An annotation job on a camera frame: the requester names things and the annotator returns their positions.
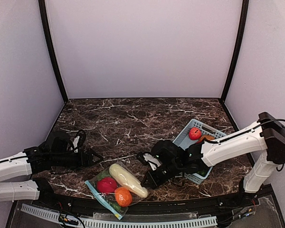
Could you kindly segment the green leafy vegetable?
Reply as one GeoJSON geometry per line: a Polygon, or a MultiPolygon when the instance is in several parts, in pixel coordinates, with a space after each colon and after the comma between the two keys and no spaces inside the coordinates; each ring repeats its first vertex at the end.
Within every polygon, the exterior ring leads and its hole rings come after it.
{"type": "Polygon", "coordinates": [[[104,179],[104,178],[106,178],[106,177],[110,177],[110,178],[111,178],[111,175],[110,175],[110,172],[109,172],[108,169],[105,169],[105,170],[101,171],[101,172],[97,175],[96,179],[97,179],[97,181],[101,181],[102,179],[104,179]]]}

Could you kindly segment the white radish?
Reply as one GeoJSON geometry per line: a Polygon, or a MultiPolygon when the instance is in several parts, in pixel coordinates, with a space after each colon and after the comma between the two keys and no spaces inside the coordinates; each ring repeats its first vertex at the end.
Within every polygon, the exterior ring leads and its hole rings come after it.
{"type": "Polygon", "coordinates": [[[124,166],[114,163],[109,167],[109,173],[116,182],[122,187],[141,198],[148,196],[148,190],[141,185],[141,182],[124,166]]]}

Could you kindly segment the red tomato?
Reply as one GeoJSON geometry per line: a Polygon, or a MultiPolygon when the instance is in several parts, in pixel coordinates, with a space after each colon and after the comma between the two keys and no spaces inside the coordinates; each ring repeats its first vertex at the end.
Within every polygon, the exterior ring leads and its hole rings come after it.
{"type": "Polygon", "coordinates": [[[96,187],[100,193],[114,193],[117,189],[117,182],[111,177],[105,177],[97,182],[96,187]]]}

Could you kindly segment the orange fruit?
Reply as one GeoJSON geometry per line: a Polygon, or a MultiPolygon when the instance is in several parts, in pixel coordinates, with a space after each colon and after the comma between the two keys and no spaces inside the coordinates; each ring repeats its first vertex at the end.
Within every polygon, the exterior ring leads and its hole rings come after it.
{"type": "Polygon", "coordinates": [[[119,187],[114,191],[115,200],[121,207],[128,207],[133,201],[130,191],[125,187],[119,187]]]}

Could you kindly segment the clear zip top bag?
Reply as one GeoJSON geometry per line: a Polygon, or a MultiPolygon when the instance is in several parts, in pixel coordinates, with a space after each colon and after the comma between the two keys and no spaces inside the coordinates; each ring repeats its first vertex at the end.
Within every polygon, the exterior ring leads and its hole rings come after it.
{"type": "Polygon", "coordinates": [[[85,181],[96,200],[118,220],[130,206],[147,198],[149,191],[121,162],[114,163],[95,177],[85,181]]]}

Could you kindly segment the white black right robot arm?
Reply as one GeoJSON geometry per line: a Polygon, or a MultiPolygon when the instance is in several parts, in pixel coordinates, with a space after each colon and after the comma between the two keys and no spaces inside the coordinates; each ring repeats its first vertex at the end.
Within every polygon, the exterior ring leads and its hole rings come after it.
{"type": "Polygon", "coordinates": [[[197,173],[225,160],[261,151],[252,170],[243,178],[239,190],[247,194],[259,191],[273,171],[285,164],[285,126],[267,112],[248,127],[215,140],[203,139],[181,148],[170,140],[158,141],[151,156],[161,163],[156,170],[146,172],[143,187],[156,189],[179,173],[197,173]]]}

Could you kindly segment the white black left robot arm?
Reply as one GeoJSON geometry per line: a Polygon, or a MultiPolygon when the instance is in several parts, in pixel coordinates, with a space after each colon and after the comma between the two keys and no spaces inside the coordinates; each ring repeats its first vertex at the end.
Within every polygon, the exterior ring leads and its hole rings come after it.
{"type": "Polygon", "coordinates": [[[104,159],[93,149],[84,149],[86,132],[79,130],[74,139],[63,131],[51,132],[47,139],[36,147],[24,149],[0,160],[0,202],[39,200],[51,196],[54,191],[44,178],[23,182],[10,182],[20,176],[30,176],[53,167],[81,170],[92,167],[104,159]]]}

